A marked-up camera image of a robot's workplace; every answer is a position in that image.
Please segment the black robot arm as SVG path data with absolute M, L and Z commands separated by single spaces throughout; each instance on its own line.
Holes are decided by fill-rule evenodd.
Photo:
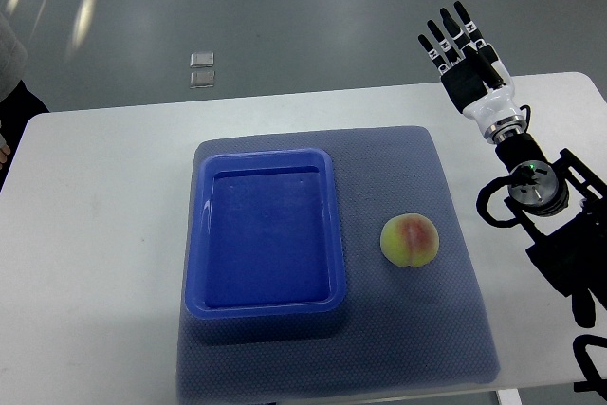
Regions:
M 549 161 L 527 128 L 531 110 L 507 108 L 485 121 L 486 141 L 507 175 L 478 194 L 476 210 L 491 226 L 521 226 L 532 240 L 526 254 L 544 279 L 570 299 L 576 324 L 590 330 L 597 308 L 606 305 L 606 184 L 570 150 Z M 553 232 L 541 232 L 533 217 L 549 217 L 581 196 L 580 211 Z

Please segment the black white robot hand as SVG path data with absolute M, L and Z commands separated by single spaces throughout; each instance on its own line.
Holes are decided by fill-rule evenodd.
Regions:
M 439 73 L 455 109 L 476 123 L 486 142 L 499 144 L 528 127 L 528 115 L 514 101 L 513 80 L 494 46 L 460 1 L 442 8 L 442 24 L 427 22 L 418 42 Z

